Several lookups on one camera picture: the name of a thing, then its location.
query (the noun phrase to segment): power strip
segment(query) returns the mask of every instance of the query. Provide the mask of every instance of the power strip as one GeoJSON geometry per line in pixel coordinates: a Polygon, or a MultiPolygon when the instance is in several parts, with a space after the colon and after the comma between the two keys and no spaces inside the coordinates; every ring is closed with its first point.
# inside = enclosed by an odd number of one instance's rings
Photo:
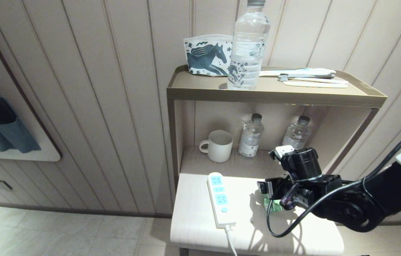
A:
{"type": "Polygon", "coordinates": [[[225,228],[226,226],[235,225],[236,221],[233,218],[229,197],[227,196],[229,191],[224,185],[222,174],[217,172],[210,173],[207,183],[213,214],[215,214],[216,227],[225,228]]]}

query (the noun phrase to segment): white mug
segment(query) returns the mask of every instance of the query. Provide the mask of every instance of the white mug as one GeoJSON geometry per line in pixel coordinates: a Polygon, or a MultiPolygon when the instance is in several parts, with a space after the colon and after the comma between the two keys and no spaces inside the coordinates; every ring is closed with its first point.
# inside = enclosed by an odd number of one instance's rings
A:
{"type": "Polygon", "coordinates": [[[203,153],[208,154],[208,158],[213,162],[225,162],[230,157],[232,150],[233,136],[223,130],[210,132],[208,139],[203,140],[199,144],[199,149],[203,153]],[[208,144],[207,149],[202,149],[202,146],[208,144]]]}

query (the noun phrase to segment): beige wall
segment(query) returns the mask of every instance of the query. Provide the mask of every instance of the beige wall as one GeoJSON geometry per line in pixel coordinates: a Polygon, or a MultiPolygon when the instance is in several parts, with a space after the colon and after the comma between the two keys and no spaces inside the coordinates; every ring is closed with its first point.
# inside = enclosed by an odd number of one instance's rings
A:
{"type": "MultiPolygon", "coordinates": [[[[0,49],[64,156],[0,160],[0,175],[22,188],[0,191],[0,202],[171,213],[165,87],[185,64],[182,39],[231,34],[245,5],[0,1],[0,49]],[[44,203],[28,199],[37,190],[44,203]]],[[[267,0],[264,11],[265,65],[345,70],[389,96],[338,169],[349,179],[366,174],[401,138],[401,1],[267,0]]]]}

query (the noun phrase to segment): plastic water bottle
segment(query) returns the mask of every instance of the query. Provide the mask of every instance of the plastic water bottle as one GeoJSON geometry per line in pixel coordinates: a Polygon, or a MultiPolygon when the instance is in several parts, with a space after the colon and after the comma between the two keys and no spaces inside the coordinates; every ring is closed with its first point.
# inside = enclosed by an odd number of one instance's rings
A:
{"type": "Polygon", "coordinates": [[[257,149],[262,140],[265,128],[261,121],[262,116],[256,113],[253,114],[251,121],[245,123],[243,126],[238,152],[247,159],[252,159],[256,156],[257,149]]]}
{"type": "Polygon", "coordinates": [[[259,79],[270,23],[262,13],[265,0],[248,0],[235,23],[227,88],[254,91],[259,79]]]}
{"type": "Polygon", "coordinates": [[[309,117],[301,116],[297,122],[290,124],[283,139],[283,146],[291,145],[294,149],[302,149],[311,134],[309,121],[309,117]]]}

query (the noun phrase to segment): white floor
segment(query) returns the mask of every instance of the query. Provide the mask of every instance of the white floor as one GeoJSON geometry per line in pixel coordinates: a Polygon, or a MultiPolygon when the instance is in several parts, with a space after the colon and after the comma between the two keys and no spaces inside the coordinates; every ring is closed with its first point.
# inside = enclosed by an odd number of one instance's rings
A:
{"type": "MultiPolygon", "coordinates": [[[[369,233],[339,229],[347,256],[401,255],[401,226],[383,226],[369,233]]],[[[169,236],[168,219],[0,207],[0,256],[178,256],[169,236]]],[[[189,255],[229,254],[190,250],[189,255]]]]}

